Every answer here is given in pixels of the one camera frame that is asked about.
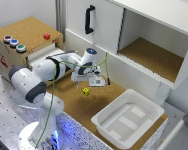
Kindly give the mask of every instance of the brown box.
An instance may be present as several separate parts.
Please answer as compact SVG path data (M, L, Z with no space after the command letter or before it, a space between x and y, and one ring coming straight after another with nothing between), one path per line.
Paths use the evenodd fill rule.
M50 34L50 39L44 39L44 34ZM27 48L25 53L17 53L8 44L4 44L3 38L11 35L19 40ZM13 65L25 65L28 67L28 56L55 43L56 47L63 49L63 35L50 26L29 17L6 27L0 28L0 73L10 81L8 74Z

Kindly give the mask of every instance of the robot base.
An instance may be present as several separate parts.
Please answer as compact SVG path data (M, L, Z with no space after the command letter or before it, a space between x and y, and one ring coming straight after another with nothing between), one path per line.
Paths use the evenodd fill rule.
M38 125L38 122L31 123L20 132L19 137L18 137L18 149L19 150L27 150L27 149L34 150L35 149L35 147L33 147L30 144L30 141L28 140L28 138L30 137L31 133L33 132L33 130L36 128L37 125Z

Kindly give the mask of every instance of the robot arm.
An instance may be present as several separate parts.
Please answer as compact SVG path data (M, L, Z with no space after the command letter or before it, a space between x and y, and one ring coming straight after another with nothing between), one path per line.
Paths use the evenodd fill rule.
M32 71L24 66L13 66L9 72L9 78L21 96L33 104L43 100L47 88L45 82L53 80L55 65L55 80L60 79L65 74L66 66L68 66L74 70L71 77L72 81L89 81L89 85L92 87L105 86L105 80L100 77L101 70L99 66L92 68L80 67L96 65L96 54L97 52L91 48L86 49L83 57L80 57L74 51L57 54L36 63Z

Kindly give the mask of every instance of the wooden shelf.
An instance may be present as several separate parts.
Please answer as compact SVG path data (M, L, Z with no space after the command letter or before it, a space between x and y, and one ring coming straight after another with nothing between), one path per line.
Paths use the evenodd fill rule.
M184 60L143 38L138 38L119 53L172 82L175 82Z

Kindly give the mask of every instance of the open cabinet compartment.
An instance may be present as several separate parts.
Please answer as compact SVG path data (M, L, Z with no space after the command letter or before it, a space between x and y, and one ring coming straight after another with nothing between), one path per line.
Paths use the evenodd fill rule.
M118 55L148 73L150 70L171 88L188 76L188 35L128 9L124 11Z

